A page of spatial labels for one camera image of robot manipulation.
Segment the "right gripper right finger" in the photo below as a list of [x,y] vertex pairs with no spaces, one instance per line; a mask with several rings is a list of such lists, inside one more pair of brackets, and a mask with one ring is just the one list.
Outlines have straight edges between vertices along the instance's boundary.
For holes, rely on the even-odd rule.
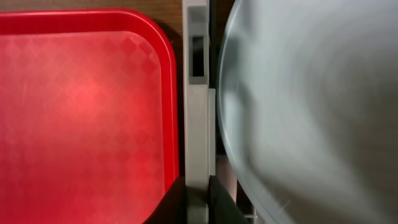
[[208,187],[209,223],[249,224],[242,211],[236,206],[228,191],[215,175],[209,178]]

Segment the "light blue plate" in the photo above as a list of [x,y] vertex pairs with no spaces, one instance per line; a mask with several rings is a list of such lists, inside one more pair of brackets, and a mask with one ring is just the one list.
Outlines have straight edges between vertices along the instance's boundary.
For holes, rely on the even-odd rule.
[[397,1],[236,1],[218,115],[267,223],[396,223]]

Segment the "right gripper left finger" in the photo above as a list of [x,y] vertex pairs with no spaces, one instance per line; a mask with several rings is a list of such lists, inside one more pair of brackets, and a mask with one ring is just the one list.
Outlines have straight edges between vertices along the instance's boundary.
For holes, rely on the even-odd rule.
[[144,224],[185,224],[187,222],[187,187],[185,178],[175,179]]

